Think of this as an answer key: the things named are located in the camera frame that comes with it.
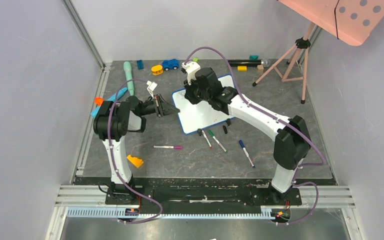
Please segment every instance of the pen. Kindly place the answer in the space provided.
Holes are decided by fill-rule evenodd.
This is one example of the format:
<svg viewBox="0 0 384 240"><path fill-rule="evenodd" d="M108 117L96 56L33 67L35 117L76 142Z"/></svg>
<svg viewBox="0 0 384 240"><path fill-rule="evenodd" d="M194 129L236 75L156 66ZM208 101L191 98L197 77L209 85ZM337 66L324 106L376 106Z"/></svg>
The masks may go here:
<svg viewBox="0 0 384 240"><path fill-rule="evenodd" d="M245 152L245 155L246 157L248 158L249 162L251 163L252 165L252 168L256 168L256 166L254 165L253 161L251 160L250 158L250 155L248 154L247 150L245 149L245 145L244 145L244 142L242 140L239 140L239 144L240 144L240 147L243 149L243 151Z"/></svg>
<svg viewBox="0 0 384 240"><path fill-rule="evenodd" d="M201 130L201 131L202 131L202 135L204 135L204 138L209 145L209 148L212 149L213 146L211 146L210 140L208 140L207 135L205 134L205 131L204 130Z"/></svg>
<svg viewBox="0 0 384 240"><path fill-rule="evenodd" d="M227 153L228 151L226 150L226 148L219 142L219 140L216 138L216 136L214 136L213 132L211 130L208 130L208 133L209 135L215 140L215 142L223 149L223 151L225 153Z"/></svg>
<svg viewBox="0 0 384 240"><path fill-rule="evenodd" d="M154 149L182 149L182 146L152 146Z"/></svg>

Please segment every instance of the black tube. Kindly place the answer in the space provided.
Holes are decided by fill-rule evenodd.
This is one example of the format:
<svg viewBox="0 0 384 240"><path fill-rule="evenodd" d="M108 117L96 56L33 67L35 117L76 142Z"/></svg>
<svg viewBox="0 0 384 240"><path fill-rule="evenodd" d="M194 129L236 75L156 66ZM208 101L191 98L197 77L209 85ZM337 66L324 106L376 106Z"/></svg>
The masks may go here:
<svg viewBox="0 0 384 240"><path fill-rule="evenodd" d="M237 67L237 66L247 66L247 67L257 67L258 65L262 65L262 60L250 60L250 59L233 59L233 60L227 60L229 65L231 67Z"/></svg>

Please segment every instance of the blue toy car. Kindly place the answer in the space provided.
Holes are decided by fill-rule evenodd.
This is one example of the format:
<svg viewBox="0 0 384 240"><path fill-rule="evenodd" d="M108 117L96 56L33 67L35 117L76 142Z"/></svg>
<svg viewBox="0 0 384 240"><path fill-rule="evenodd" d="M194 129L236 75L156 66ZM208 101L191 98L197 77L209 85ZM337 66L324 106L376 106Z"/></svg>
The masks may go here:
<svg viewBox="0 0 384 240"><path fill-rule="evenodd" d="M168 71L170 69L178 69L179 68L179 61L177 59L164 60L164 61L162 61L162 68L165 71Z"/></svg>

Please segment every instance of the white arm segment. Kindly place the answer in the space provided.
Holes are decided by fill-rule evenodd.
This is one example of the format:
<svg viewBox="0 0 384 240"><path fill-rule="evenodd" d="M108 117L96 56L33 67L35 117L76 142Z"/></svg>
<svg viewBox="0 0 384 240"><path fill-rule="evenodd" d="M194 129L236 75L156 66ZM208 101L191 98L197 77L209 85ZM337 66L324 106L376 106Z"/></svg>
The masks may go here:
<svg viewBox="0 0 384 240"><path fill-rule="evenodd" d="M130 111L127 129L130 131L136 131L141 129L141 125L142 119ZM126 183L130 182L132 178L132 171L130 171L126 154L125 138L126 136L122 136L119 141L114 139L111 140L116 167L113 166L113 161L111 161L110 144L108 139L102 141L105 146L106 153L108 154L109 166L111 167L111 182L114 182L115 184L123 184L117 176L116 169Z"/></svg>
<svg viewBox="0 0 384 240"><path fill-rule="evenodd" d="M289 117L272 112L267 108L262 107L256 104L255 102L251 101L245 95L242 96L250 104L276 116L278 119L282 119L287 123L289 122ZM278 129L283 129L285 127L284 124L277 122L276 120L265 115L264 113L252 107L248 107L239 95L235 96L231 100L231 103L228 105L228 110L229 115L242 119L245 122L251 124L255 128L259 129L261 132L269 136L272 141L275 141L276 135L278 134ZM288 170L277 164L276 172L274 173L271 185L280 193L286 192L292 184L292 178L294 177L296 170L297 169Z"/></svg>

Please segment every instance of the black string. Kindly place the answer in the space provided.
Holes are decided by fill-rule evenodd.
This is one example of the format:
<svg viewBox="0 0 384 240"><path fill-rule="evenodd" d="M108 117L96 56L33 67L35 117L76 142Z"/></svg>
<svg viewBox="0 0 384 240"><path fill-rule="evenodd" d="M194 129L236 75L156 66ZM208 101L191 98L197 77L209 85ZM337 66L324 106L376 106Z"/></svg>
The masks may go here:
<svg viewBox="0 0 384 240"><path fill-rule="evenodd" d="M336 3L335 9L333 10L333 14L335 15L335 27L336 27L336 38L339 40L339 35L338 35L338 21L337 21L337 7L339 4L339 1Z"/></svg>

